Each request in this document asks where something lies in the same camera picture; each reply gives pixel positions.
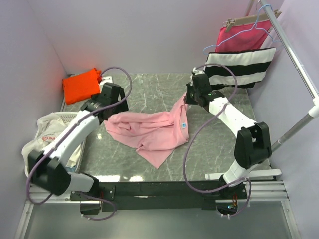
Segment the pink t shirt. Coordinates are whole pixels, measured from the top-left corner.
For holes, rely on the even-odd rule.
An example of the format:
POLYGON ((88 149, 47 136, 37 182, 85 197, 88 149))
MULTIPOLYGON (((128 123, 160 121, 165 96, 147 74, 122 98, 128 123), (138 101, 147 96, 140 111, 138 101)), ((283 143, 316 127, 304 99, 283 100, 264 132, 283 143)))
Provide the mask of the pink t shirt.
POLYGON ((189 141, 186 95, 168 112, 122 112, 104 121, 113 140, 134 148, 154 168, 160 168, 174 150, 189 141))

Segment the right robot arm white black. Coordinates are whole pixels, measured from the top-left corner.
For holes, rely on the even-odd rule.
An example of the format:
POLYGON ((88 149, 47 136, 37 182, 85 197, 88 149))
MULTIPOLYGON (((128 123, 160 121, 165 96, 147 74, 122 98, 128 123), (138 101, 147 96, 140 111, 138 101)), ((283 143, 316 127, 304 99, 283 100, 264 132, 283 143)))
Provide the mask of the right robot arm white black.
POLYGON ((219 194, 225 199, 236 193, 234 181, 245 178, 252 169, 272 155, 269 127, 257 123, 235 108, 220 92, 212 90, 208 76, 194 73, 187 84, 186 103, 199 105, 220 119, 236 137, 234 162, 222 175, 219 194))

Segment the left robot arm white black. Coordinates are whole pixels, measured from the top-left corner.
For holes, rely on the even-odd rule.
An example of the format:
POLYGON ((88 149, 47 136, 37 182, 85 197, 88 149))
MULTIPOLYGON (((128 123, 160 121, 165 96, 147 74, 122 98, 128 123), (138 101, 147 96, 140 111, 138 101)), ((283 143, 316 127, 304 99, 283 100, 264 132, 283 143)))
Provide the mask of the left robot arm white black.
POLYGON ((86 137, 110 116, 127 111, 124 89, 105 83, 100 93, 87 100, 67 128, 41 151, 28 155, 28 184, 34 184, 56 196, 79 191, 88 200, 100 195, 99 180, 89 174, 72 173, 66 164, 86 137))

